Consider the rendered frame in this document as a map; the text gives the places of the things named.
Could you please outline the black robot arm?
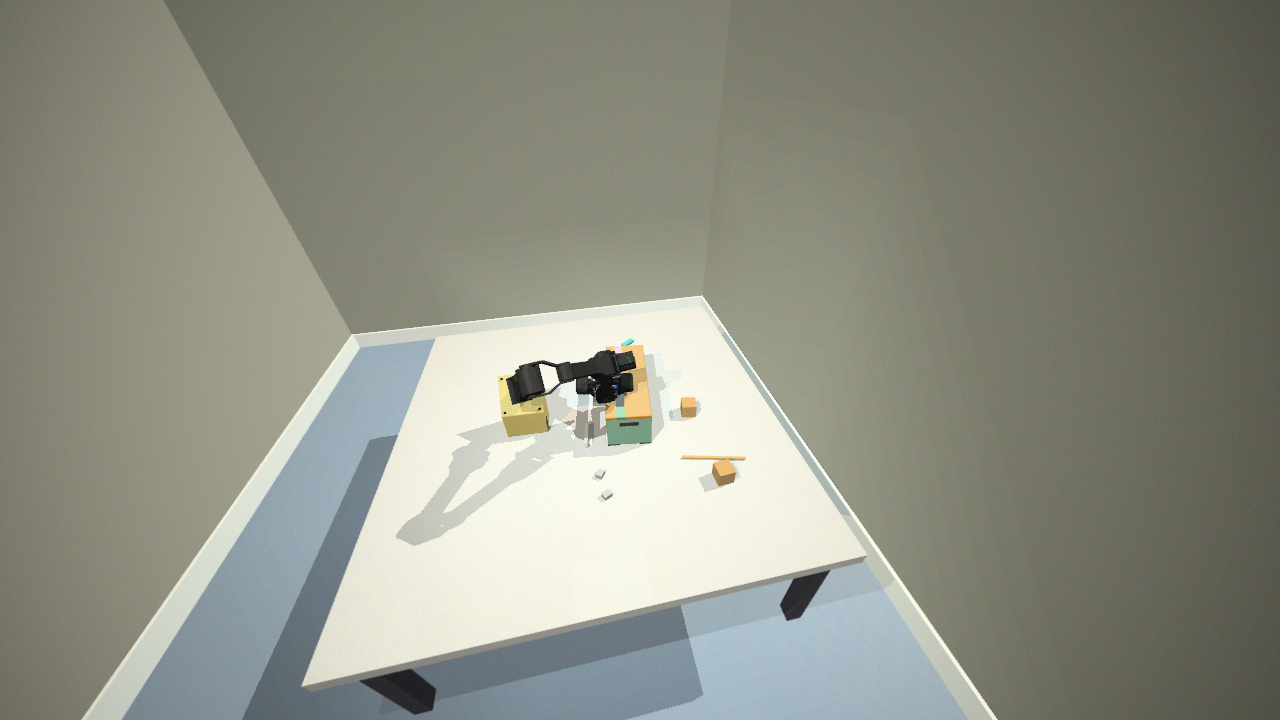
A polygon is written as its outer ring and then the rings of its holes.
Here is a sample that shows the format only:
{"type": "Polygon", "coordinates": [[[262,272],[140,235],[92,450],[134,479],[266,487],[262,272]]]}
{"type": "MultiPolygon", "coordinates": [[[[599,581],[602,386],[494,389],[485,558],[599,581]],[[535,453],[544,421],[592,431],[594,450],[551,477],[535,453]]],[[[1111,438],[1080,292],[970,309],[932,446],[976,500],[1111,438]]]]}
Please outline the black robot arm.
{"type": "MultiPolygon", "coordinates": [[[[591,375],[593,379],[605,380],[608,378],[621,375],[620,372],[628,372],[637,368],[632,351],[625,354],[614,354],[614,351],[604,350],[596,352],[594,356],[595,357],[589,357],[588,361],[584,363],[568,361],[568,363],[556,364],[540,360],[536,363],[527,363],[520,365],[518,369],[515,370],[516,374],[506,379],[512,405],[522,404],[532,398],[550,395],[561,384],[572,382],[573,379],[591,375]],[[545,391],[541,379],[540,366],[538,364],[556,366],[558,380],[561,383],[558,383],[553,389],[550,389],[550,392],[545,391]]],[[[594,389],[596,392],[598,404],[611,404],[611,401],[618,398],[617,389],[614,389],[612,382],[604,386],[596,384],[595,382],[594,389]]]]}

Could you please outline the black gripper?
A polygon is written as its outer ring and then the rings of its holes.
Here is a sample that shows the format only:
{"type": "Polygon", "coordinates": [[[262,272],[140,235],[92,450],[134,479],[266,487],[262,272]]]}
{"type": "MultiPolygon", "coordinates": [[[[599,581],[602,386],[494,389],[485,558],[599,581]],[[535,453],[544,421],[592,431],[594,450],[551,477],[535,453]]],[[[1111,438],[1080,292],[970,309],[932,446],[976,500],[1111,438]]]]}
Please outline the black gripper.
{"type": "Polygon", "coordinates": [[[579,378],[579,379],[576,379],[576,393],[577,395],[593,395],[593,397],[595,397],[595,391],[594,391],[594,383],[595,382],[596,382],[596,384],[602,384],[602,386],[604,386],[607,383],[611,383],[611,382],[612,382],[612,386],[618,386],[618,396],[621,393],[626,393],[626,392],[632,392],[634,391],[634,374],[632,373],[621,373],[620,377],[617,377],[617,378],[612,377],[612,378],[608,378],[605,380],[599,380],[599,379],[591,380],[591,378],[588,378],[588,377],[579,378]]]}

